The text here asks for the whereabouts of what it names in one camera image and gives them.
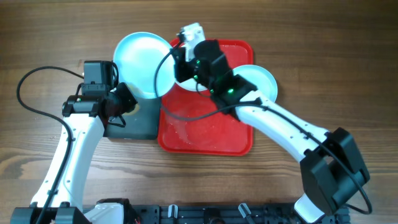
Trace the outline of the green and yellow sponge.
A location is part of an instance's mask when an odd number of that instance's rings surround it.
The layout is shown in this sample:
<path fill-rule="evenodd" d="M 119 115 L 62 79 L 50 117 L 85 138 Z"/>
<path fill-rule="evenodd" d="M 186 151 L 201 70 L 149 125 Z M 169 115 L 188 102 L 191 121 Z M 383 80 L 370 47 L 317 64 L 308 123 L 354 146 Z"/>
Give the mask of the green and yellow sponge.
<path fill-rule="evenodd" d="M 135 98 L 132 89 L 131 89 L 131 85 L 124 83 L 126 86 L 126 93 L 125 93 L 125 98 L 126 98 L 126 109 L 125 109 L 125 114 L 127 115 L 133 115 L 135 113 L 137 113 L 139 111 L 139 102 L 138 100 Z"/>

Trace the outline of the light blue plate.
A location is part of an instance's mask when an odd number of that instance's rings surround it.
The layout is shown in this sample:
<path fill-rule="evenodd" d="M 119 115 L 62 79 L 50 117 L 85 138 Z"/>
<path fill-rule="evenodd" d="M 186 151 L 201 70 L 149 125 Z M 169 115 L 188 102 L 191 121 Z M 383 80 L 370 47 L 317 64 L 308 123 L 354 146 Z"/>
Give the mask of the light blue plate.
<path fill-rule="evenodd" d="M 239 75 L 254 84 L 272 102 L 278 94 L 277 82 L 273 75 L 258 65 L 241 65 L 233 69 L 234 75 Z"/>
<path fill-rule="evenodd" d="M 154 99 L 168 93 L 175 84 L 174 59 L 169 56 L 159 71 L 161 60 L 172 46 L 150 32 L 135 32 L 117 45 L 113 62 L 119 70 L 119 81 L 126 83 L 138 98 Z"/>

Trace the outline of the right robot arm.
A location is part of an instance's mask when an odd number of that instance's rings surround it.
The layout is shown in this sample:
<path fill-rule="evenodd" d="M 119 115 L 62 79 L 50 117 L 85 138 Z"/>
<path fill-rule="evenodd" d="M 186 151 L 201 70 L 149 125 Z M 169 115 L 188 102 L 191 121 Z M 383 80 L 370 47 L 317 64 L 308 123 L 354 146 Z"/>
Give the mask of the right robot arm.
<path fill-rule="evenodd" d="M 352 135 L 315 126 L 279 106 L 276 81 L 265 68 L 231 68 L 217 40 L 178 43 L 170 56 L 178 82 L 204 86 L 219 112 L 256 128 L 299 163 L 304 193 L 294 210 L 301 220 L 315 223 L 334 215 L 364 192 L 370 175 Z"/>

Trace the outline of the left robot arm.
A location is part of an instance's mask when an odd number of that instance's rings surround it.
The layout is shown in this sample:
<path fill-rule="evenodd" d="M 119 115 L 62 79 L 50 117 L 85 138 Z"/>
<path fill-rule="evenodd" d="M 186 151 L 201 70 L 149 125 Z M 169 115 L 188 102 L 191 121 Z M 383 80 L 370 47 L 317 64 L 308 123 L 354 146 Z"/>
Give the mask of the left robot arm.
<path fill-rule="evenodd" d="M 28 207 L 14 209 L 11 223 L 139 223 L 126 198 L 102 199 L 83 211 L 83 192 L 93 153 L 107 126 L 136 107 L 112 61 L 86 61 L 74 95 L 62 105 L 62 134 L 50 168 Z"/>

